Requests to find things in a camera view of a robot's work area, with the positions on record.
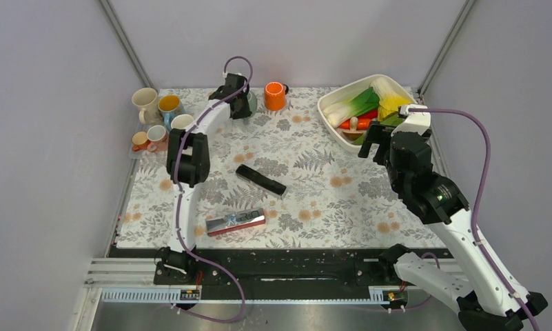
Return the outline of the large orange mug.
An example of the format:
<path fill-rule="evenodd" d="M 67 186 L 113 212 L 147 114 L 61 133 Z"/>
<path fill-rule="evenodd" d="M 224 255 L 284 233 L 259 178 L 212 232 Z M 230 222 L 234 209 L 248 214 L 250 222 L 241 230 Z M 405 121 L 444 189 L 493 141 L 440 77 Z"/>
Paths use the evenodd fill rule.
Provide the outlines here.
<path fill-rule="evenodd" d="M 288 85 L 277 81 L 269 82 L 264 87 L 264 105 L 270 111 L 282 110 L 287 104 Z"/>

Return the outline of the light pink mug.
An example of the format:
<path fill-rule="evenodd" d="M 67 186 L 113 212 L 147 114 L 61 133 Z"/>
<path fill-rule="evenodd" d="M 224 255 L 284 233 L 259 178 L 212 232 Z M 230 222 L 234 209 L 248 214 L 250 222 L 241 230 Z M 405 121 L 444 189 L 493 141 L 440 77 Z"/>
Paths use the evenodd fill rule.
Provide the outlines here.
<path fill-rule="evenodd" d="M 194 125 L 194 117 L 190 114 L 179 114 L 170 123 L 170 132 L 173 130 L 187 130 Z"/>

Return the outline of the salmon pink printed mug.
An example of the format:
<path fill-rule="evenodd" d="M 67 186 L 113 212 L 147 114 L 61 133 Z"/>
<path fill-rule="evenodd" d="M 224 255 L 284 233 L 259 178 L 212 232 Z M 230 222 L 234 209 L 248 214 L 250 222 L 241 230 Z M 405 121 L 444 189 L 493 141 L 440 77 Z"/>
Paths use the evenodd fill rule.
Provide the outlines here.
<path fill-rule="evenodd" d="M 163 125 L 152 126 L 147 131 L 148 152 L 162 152 L 167 149 L 168 131 Z"/>

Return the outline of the cream ceramic mug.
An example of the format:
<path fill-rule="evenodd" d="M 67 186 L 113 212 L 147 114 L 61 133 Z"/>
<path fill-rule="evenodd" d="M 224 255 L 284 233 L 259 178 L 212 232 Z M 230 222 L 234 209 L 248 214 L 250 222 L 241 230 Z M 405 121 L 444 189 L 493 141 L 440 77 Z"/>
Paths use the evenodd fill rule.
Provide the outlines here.
<path fill-rule="evenodd" d="M 158 92 L 154 88 L 141 88 L 132 95 L 132 104 L 138 110 L 141 124 L 157 125 L 162 122 L 158 102 Z"/>

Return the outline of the small orange cup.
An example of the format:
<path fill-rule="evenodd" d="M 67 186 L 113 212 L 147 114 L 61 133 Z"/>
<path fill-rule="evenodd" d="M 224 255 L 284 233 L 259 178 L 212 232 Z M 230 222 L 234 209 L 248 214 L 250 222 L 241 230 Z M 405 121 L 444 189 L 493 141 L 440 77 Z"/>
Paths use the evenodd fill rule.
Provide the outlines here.
<path fill-rule="evenodd" d="M 147 150 L 148 146 L 150 144 L 150 140 L 148 139 L 147 132 L 140 131 L 135 133 L 132 136 L 132 151 L 138 152 L 141 150 Z"/>

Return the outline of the green ceramic mug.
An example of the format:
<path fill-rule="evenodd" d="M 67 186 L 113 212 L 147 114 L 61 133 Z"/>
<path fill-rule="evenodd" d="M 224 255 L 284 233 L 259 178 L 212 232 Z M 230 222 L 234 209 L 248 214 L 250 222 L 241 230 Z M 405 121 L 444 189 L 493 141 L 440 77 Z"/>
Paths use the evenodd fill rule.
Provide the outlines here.
<path fill-rule="evenodd" d="M 252 90 L 247 93 L 247 100 L 251 113 L 255 114 L 258 109 L 258 99 L 256 94 Z"/>

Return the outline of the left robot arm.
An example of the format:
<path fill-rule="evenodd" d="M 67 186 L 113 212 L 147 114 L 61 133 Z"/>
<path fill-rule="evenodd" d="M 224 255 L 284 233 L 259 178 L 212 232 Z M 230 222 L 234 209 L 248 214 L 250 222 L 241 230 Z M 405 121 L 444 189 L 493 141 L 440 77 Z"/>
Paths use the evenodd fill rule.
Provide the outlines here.
<path fill-rule="evenodd" d="M 209 136 L 228 119 L 250 117 L 249 79 L 225 73 L 225 83 L 209 97 L 206 109 L 184 129 L 172 129 L 169 135 L 166 169 L 174 189 L 173 234 L 161 249 L 157 275 L 169 275 L 178 283 L 189 283 L 197 274 L 192 219 L 196 214 L 202 183 L 210 171 Z"/>

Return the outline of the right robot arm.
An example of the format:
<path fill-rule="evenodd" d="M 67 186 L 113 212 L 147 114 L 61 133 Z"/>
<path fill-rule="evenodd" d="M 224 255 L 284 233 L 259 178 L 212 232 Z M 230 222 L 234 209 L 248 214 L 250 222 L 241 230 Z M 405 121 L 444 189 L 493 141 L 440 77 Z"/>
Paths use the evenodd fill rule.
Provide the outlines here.
<path fill-rule="evenodd" d="M 521 330 L 523 321 L 548 307 L 544 296 L 529 292 L 506 269 L 472 225 L 472 211 L 459 187 L 433 171 L 428 132 L 392 133 L 373 122 L 358 156 L 378 146 L 374 163 L 384 166 L 391 189 L 407 209 L 447 246 L 466 279 L 460 280 L 396 244 L 379 257 L 386 283 L 412 283 L 447 305 L 465 330 Z"/>

